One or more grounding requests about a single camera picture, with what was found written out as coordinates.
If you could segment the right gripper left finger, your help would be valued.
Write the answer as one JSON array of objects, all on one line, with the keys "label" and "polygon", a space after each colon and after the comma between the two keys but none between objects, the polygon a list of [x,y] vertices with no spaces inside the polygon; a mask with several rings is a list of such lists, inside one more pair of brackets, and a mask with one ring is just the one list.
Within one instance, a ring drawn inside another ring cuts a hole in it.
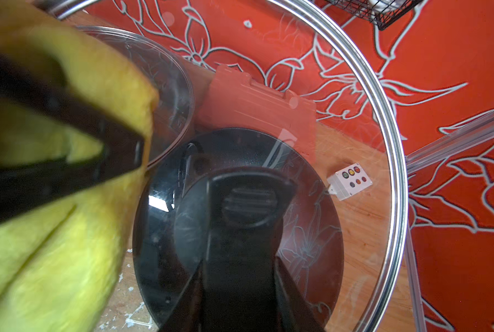
[{"label": "right gripper left finger", "polygon": [[201,269],[197,269],[190,277],[176,306],[159,331],[200,331],[203,299],[203,272]]}]

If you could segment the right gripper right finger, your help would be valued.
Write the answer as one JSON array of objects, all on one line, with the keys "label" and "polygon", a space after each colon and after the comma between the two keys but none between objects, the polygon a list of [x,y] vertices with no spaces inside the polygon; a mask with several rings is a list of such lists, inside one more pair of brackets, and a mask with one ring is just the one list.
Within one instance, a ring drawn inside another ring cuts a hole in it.
[{"label": "right gripper right finger", "polygon": [[325,332],[279,257],[275,259],[273,275],[279,331]]}]

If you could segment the glass lid with white handle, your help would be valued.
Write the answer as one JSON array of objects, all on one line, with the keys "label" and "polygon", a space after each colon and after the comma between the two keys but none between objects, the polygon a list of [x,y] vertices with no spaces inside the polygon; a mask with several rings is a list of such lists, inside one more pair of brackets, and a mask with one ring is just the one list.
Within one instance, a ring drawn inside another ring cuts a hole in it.
[{"label": "glass lid with white handle", "polygon": [[78,29],[123,54],[158,91],[148,163],[153,167],[183,140],[192,122],[194,91],[185,68],[166,48],[136,33],[106,26]]}]

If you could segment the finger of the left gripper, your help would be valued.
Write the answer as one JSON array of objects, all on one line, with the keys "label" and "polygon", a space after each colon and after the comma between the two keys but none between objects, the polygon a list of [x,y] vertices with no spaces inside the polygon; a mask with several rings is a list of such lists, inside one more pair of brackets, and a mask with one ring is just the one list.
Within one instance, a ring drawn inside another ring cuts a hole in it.
[{"label": "finger of the left gripper", "polygon": [[0,54],[0,97],[68,125],[102,143],[99,155],[68,163],[76,170],[136,170],[143,164],[144,137],[112,116],[34,77]]},{"label": "finger of the left gripper", "polygon": [[57,199],[130,173],[143,164],[143,146],[105,148],[79,163],[52,160],[0,169],[0,224]]}]

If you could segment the yellow microfiber cloth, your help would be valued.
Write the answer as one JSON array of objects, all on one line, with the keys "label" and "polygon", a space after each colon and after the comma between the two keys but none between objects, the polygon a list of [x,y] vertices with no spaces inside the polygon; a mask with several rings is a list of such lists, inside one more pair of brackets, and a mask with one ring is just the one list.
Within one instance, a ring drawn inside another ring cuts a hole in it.
[{"label": "yellow microfiber cloth", "polygon": [[118,283],[157,90],[96,38],[0,1],[0,331],[92,331]]}]

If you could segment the glass lid with black handle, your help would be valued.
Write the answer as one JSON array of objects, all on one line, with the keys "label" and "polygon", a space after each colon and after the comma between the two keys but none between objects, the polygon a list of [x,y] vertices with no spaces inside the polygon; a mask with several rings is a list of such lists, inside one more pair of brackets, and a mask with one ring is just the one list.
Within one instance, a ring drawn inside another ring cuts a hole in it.
[{"label": "glass lid with black handle", "polygon": [[161,92],[133,223],[160,331],[376,331],[403,256],[404,153],[364,55],[308,1],[38,1]]}]

